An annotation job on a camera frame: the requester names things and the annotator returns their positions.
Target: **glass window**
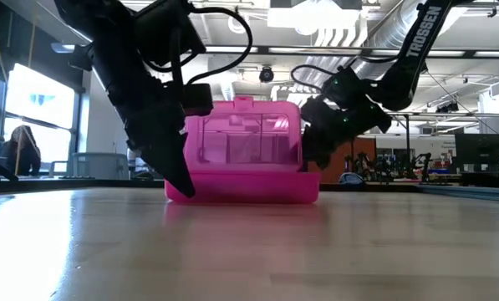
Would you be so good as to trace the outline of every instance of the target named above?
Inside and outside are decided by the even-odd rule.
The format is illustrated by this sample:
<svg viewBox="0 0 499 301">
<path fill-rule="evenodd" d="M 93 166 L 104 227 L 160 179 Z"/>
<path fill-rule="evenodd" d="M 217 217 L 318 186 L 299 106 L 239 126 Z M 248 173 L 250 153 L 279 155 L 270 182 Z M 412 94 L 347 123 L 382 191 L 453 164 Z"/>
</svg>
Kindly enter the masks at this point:
<svg viewBox="0 0 499 301">
<path fill-rule="evenodd" d="M 70 129 L 74 91 L 21 64 L 9 75 L 6 111 Z"/>
<path fill-rule="evenodd" d="M 42 162 L 66 161 L 69 158 L 71 133 L 68 130 L 51 129 L 46 126 L 23 122 L 20 119 L 6 118 L 4 138 L 9 140 L 12 131 L 20 125 L 29 125 L 32 128 L 33 138 L 36 140 L 41 152 Z"/>
</svg>

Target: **pink container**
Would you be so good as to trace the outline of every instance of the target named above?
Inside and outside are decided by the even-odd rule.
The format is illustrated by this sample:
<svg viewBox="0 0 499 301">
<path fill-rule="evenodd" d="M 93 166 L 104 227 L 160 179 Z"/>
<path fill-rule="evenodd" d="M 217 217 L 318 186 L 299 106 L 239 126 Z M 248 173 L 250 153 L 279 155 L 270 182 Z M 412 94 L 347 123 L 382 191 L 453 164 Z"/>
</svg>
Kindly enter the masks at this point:
<svg viewBox="0 0 499 301">
<path fill-rule="evenodd" d="M 217 101 L 210 115 L 186 120 L 185 158 L 196 195 L 167 182 L 175 202 L 312 203 L 319 173 L 302 162 L 299 108 L 286 101 L 236 97 Z"/>
</svg>

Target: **person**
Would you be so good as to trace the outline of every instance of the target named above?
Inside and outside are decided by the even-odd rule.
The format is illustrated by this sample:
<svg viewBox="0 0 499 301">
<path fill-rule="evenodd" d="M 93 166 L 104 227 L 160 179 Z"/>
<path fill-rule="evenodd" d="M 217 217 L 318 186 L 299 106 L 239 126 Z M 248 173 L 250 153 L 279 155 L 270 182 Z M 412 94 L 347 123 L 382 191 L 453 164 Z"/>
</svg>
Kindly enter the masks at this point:
<svg viewBox="0 0 499 301">
<path fill-rule="evenodd" d="M 17 165 L 17 150 L 20 156 Z M 0 156 L 6 157 L 6 168 L 17 172 L 17 176 L 37 176 L 41 166 L 39 148 L 33 138 L 32 129 L 27 125 L 20 125 L 12 132 L 9 141 L 2 144 Z"/>
</svg>

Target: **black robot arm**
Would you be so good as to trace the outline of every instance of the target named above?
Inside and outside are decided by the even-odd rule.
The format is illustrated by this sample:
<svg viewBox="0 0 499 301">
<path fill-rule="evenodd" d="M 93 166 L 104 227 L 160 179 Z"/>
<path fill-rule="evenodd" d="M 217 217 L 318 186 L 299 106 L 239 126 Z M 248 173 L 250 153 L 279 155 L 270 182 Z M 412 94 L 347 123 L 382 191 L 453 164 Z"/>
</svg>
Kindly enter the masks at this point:
<svg viewBox="0 0 499 301">
<path fill-rule="evenodd" d="M 198 79 L 230 69 L 249 54 L 251 29 L 237 13 L 225 8 L 194 8 L 186 0 L 158 0 L 139 12 L 119 0 L 54 0 L 61 18 L 90 43 L 75 46 L 69 63 L 94 71 L 109 101 L 125 125 L 131 150 L 186 196 L 195 189 L 183 156 L 188 115 L 208 115 L 212 109 L 208 84 Z M 246 50 L 234 62 L 197 75 L 184 84 L 181 66 L 206 52 L 189 13 L 225 13 L 245 28 Z M 191 52 L 180 61 L 181 54 Z M 162 83 L 145 64 L 173 80 Z"/>
<path fill-rule="evenodd" d="M 426 70 L 425 58 L 436 40 L 451 8 L 471 3 L 471 0 L 427 0 L 418 7 L 413 23 L 398 55 L 390 59 L 365 59 L 369 63 L 395 61 L 380 80 L 359 79 L 351 67 L 339 67 L 337 73 L 312 65 L 300 65 L 292 70 L 292 78 L 299 84 L 319 89 L 320 95 L 309 98 L 301 108 L 306 125 L 303 132 L 303 159 L 315 161 L 320 168 L 329 163 L 329 156 L 345 141 L 377 126 L 383 132 L 390 128 L 387 110 L 406 109 L 413 100 L 420 74 Z M 295 78 L 301 68 L 313 68 L 330 74 L 321 89 Z M 333 101 L 338 110 L 323 101 Z"/>
</svg>

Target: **computer monitor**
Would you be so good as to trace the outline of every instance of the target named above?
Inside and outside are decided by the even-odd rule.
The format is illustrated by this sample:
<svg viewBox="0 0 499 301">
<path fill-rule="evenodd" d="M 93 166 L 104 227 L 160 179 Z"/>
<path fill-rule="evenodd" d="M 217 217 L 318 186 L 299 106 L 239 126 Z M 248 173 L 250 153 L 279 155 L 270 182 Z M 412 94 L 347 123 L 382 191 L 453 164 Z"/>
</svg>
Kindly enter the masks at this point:
<svg viewBox="0 0 499 301">
<path fill-rule="evenodd" d="M 499 134 L 456 134 L 456 162 L 499 164 Z"/>
</svg>

